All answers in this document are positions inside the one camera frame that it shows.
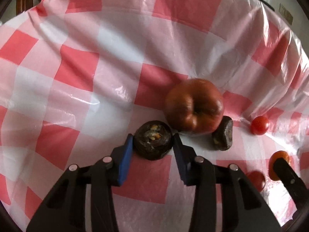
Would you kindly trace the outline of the dark passion fruit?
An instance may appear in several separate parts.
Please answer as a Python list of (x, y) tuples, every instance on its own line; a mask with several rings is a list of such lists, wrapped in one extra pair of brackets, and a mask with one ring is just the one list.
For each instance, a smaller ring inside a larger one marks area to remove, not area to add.
[(212, 141), (216, 150), (226, 151), (233, 145), (233, 120), (223, 116), (221, 123), (212, 133)]
[(172, 136), (166, 123), (159, 120), (146, 122), (134, 134), (133, 150), (150, 161), (162, 159), (172, 149)]

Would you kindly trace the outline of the red apple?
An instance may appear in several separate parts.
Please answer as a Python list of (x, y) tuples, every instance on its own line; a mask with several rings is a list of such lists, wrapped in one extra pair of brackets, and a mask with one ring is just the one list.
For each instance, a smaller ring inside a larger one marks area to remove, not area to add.
[(166, 95), (163, 111), (166, 121), (176, 131), (208, 134), (217, 129), (223, 118), (223, 95), (208, 80), (184, 80)]

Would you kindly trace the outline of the red tomato behind apple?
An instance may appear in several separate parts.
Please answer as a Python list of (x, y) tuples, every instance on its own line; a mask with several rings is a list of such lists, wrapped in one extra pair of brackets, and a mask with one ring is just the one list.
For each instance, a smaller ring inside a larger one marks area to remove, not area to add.
[(266, 178), (261, 171), (251, 171), (247, 173), (247, 177), (259, 192), (263, 191), (266, 185)]

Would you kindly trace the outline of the red cherry tomato left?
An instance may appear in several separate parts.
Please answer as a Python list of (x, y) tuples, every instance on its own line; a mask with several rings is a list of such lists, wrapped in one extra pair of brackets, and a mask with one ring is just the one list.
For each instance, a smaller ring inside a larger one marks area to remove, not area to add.
[(264, 135), (269, 128), (269, 120), (265, 116), (256, 117), (250, 125), (250, 131), (254, 135)]

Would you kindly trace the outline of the wall power outlet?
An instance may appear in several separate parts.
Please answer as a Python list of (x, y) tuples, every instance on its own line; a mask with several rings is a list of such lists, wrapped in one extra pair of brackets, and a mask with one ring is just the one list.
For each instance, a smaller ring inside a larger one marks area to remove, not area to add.
[(292, 14), (281, 3), (279, 5), (279, 13), (290, 25), (293, 24)]

